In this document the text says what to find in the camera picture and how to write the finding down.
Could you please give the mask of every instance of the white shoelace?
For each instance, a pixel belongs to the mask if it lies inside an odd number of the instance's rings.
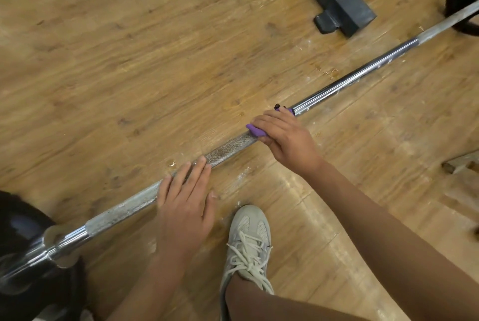
[[[234,268],[227,271],[226,274],[229,275],[237,271],[245,270],[252,276],[258,286],[262,286],[263,290],[271,295],[274,295],[272,285],[264,275],[263,270],[263,267],[269,260],[272,247],[267,250],[265,261],[261,262],[259,256],[254,256],[250,252],[251,250],[254,250],[259,254],[261,251],[263,251],[262,246],[264,245],[264,242],[261,239],[252,237],[251,235],[245,234],[242,231],[239,232],[239,239],[243,245],[240,250],[232,245],[227,244],[230,249],[235,252],[236,256],[231,257],[230,260],[230,264],[234,265]]]

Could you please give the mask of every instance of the leg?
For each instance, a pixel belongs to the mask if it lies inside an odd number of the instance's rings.
[[[360,317],[305,302],[283,299],[261,291],[253,282],[234,275],[226,289],[232,321],[358,321]]]
[[[220,289],[221,321],[362,320],[343,312],[274,295],[266,278],[271,232],[266,216],[246,205],[233,218]]]

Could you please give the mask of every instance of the sneaker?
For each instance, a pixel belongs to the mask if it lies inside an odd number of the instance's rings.
[[[266,278],[266,267],[271,246],[271,231],[263,211],[254,205],[245,205],[237,211],[230,227],[226,265],[220,287],[220,321],[229,321],[226,305],[226,287],[235,272],[260,289],[274,294],[271,283]]]

